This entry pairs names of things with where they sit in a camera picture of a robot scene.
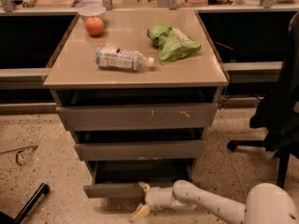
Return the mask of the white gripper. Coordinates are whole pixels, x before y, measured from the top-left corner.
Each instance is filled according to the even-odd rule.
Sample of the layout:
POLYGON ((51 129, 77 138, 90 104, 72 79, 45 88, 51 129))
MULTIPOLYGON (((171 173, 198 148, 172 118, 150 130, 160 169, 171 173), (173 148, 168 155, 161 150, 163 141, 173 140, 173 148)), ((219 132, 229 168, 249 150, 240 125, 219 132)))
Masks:
POLYGON ((164 208, 171 208, 175 201, 172 188, 150 187, 144 182, 138 183, 139 187, 146 193, 146 204, 140 204, 130 217, 131 223, 136 223, 146 217, 151 211, 160 211, 164 208))

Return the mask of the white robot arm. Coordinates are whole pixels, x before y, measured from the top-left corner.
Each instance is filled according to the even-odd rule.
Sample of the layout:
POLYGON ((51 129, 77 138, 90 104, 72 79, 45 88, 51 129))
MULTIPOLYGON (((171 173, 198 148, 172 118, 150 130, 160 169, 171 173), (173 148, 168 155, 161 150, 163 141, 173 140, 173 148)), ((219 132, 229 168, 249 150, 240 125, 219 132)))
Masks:
POLYGON ((298 210, 291 196, 270 183, 254 186, 245 203, 199 189, 185 180, 166 188, 151 187, 144 182, 138 185, 145 193, 145 203, 137 207, 131 222, 139 221, 151 211, 194 210, 199 205, 227 224, 299 224, 298 210))

